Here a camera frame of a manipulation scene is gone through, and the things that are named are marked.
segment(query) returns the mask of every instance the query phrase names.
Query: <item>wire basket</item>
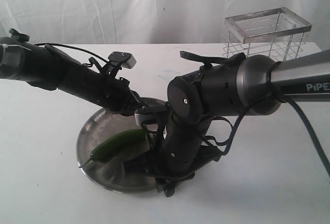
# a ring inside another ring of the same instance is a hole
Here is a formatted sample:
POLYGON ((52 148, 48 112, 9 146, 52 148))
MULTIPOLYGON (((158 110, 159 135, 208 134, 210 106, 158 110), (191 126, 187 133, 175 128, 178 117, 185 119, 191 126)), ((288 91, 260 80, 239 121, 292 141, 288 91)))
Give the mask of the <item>wire basket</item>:
POLYGON ((285 7, 227 17, 223 56, 244 52, 246 56, 262 54, 275 61, 297 58, 311 26, 285 7))

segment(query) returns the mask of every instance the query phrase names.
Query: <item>green pepper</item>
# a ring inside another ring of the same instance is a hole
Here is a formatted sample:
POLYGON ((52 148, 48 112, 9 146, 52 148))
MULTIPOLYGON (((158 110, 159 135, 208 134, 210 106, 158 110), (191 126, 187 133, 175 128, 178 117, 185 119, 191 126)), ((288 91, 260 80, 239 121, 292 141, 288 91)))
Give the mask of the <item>green pepper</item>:
POLYGON ((130 143, 141 142, 144 140, 145 132, 143 129, 133 129, 120 132, 95 147, 90 153, 89 159, 79 168, 86 166, 90 161, 109 161, 123 151, 130 143))

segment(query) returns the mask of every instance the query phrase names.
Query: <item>white curtain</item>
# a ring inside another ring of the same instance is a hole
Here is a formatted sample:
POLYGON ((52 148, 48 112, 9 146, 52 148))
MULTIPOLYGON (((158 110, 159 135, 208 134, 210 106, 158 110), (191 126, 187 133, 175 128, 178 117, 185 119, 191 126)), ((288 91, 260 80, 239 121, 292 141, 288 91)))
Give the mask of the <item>white curtain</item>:
POLYGON ((0 0, 0 36, 31 42, 219 43, 224 18, 288 7, 313 24, 308 40, 330 48, 330 0, 0 0))

